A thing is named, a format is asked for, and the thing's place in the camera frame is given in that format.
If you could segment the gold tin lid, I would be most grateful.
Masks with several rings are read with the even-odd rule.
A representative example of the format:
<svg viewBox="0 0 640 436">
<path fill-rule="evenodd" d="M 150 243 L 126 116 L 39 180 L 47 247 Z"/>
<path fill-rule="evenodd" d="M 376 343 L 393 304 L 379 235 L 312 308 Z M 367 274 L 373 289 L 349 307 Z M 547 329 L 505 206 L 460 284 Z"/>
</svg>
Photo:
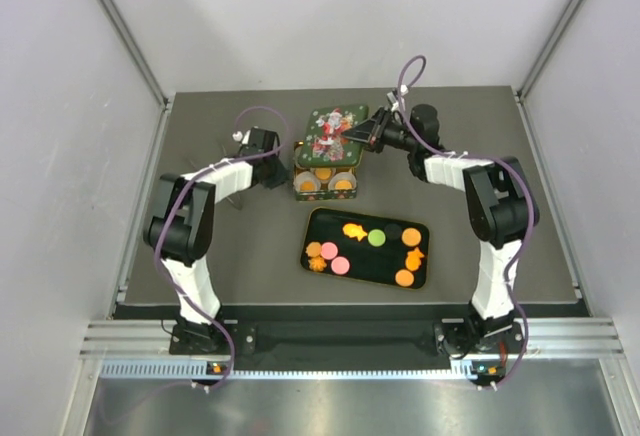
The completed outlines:
<svg viewBox="0 0 640 436">
<path fill-rule="evenodd" d="M 344 133 L 364 122 L 368 116 L 369 106 L 363 103 L 314 109 L 294 162 L 305 169 L 358 166 L 362 146 L 347 140 Z"/>
</svg>

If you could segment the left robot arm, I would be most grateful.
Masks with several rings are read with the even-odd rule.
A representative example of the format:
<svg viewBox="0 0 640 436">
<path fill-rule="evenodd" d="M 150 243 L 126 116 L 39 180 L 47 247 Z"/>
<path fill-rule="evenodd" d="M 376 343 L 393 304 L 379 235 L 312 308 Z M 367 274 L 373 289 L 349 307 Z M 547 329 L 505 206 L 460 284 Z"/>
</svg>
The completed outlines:
<svg viewBox="0 0 640 436">
<path fill-rule="evenodd" d="M 232 346 L 225 326 L 216 320 L 221 303 L 207 262 L 215 206 L 256 185 L 272 189 L 287 181 L 277 132 L 254 127 L 233 138 L 239 147 L 232 157 L 191 173 L 160 177 L 143 230 L 156 268 L 179 298 L 170 348 L 174 354 L 214 354 Z"/>
</svg>

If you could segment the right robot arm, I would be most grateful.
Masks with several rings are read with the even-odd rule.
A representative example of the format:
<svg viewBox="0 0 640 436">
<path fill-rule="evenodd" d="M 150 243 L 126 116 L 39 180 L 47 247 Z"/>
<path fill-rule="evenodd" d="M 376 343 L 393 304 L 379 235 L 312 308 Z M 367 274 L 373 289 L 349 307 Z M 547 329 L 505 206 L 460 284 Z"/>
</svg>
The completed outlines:
<svg viewBox="0 0 640 436">
<path fill-rule="evenodd" d="M 480 241 L 478 279 L 464 319 L 465 338 L 444 335 L 444 342 L 462 358 L 473 350 L 492 350 L 513 327 L 517 264 L 539 222 L 539 209 L 517 158 L 447 150 L 439 129 L 431 105 L 415 106 L 409 117 L 382 107 L 343 137 L 374 153 L 387 146 L 403 150 L 416 178 L 464 193 L 470 225 Z"/>
</svg>

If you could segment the green christmas cookie tin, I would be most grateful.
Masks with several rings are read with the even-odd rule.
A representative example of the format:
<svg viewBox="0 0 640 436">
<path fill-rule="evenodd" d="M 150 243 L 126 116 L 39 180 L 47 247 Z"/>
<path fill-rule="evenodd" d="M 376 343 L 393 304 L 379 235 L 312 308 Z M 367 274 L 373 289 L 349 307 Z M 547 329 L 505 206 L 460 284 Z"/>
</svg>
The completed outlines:
<svg viewBox="0 0 640 436">
<path fill-rule="evenodd" d="M 292 188 L 293 188 L 293 192 L 294 192 L 294 196 L 295 199 L 297 201 L 301 201 L 301 202 L 313 202 L 313 201 L 329 201 L 329 200 L 350 200 L 350 199 L 355 199 L 357 194 L 358 194 L 358 180 L 357 180 L 357 167 L 356 166 L 351 166 L 351 167 L 328 167 L 331 168 L 333 170 L 333 176 L 336 173 L 339 172 L 350 172 L 352 173 L 356 180 L 357 180 L 357 187 L 355 190 L 351 190 L 351 191 L 330 191 L 328 189 L 328 184 L 330 180 L 326 180 L 326 181 L 322 181 L 319 180 L 315 174 L 314 174 L 314 170 L 316 168 L 325 168 L 325 167 L 303 167 L 301 164 L 302 161 L 302 150 L 303 150 L 304 144 L 302 141 L 297 141 L 293 148 L 294 148 L 294 166 L 293 166 L 293 170 L 292 170 Z M 306 192 L 306 193 L 299 193 L 296 188 L 295 188 L 295 179 L 298 175 L 303 174 L 303 173 L 311 173 L 313 174 L 321 183 L 321 189 L 315 192 Z"/>
</svg>

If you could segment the orange biscuit stack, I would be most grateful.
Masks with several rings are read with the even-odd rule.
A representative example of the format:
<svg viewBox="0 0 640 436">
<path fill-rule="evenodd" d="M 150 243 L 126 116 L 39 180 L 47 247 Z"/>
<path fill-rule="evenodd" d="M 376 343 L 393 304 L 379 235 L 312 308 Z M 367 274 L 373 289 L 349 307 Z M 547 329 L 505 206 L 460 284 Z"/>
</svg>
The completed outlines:
<svg viewBox="0 0 640 436">
<path fill-rule="evenodd" d="M 314 192 L 316 191 L 316 184 L 311 180 L 303 181 L 302 183 L 299 184 L 298 191 Z"/>
</svg>

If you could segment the orange round biscuit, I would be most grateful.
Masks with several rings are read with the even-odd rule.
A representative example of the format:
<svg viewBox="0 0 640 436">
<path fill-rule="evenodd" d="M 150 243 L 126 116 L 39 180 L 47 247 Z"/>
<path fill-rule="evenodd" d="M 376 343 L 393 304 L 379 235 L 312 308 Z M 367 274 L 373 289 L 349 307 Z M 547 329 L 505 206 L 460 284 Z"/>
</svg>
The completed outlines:
<svg viewBox="0 0 640 436">
<path fill-rule="evenodd" d="M 333 170 L 331 168 L 316 168 L 314 174 L 319 180 L 326 181 L 332 178 Z"/>
</svg>

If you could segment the metal serving tongs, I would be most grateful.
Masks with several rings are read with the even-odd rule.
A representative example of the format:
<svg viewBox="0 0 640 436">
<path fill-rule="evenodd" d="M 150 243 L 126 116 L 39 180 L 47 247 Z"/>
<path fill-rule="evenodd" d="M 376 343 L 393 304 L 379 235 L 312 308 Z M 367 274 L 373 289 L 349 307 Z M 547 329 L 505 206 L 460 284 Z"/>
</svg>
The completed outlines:
<svg viewBox="0 0 640 436">
<path fill-rule="evenodd" d="M 224 141 L 220 138 L 215 139 L 216 154 L 221 157 L 223 163 L 221 166 L 215 167 L 217 162 L 203 163 L 200 159 L 196 158 L 192 154 L 186 154 L 182 157 L 184 162 L 188 165 L 189 173 L 197 173 L 204 167 L 214 166 L 214 171 L 219 171 L 226 165 L 225 161 L 228 159 L 229 151 L 227 150 Z M 228 202 L 236 211 L 241 211 L 244 207 L 243 197 L 239 193 L 226 196 L 225 201 Z"/>
</svg>

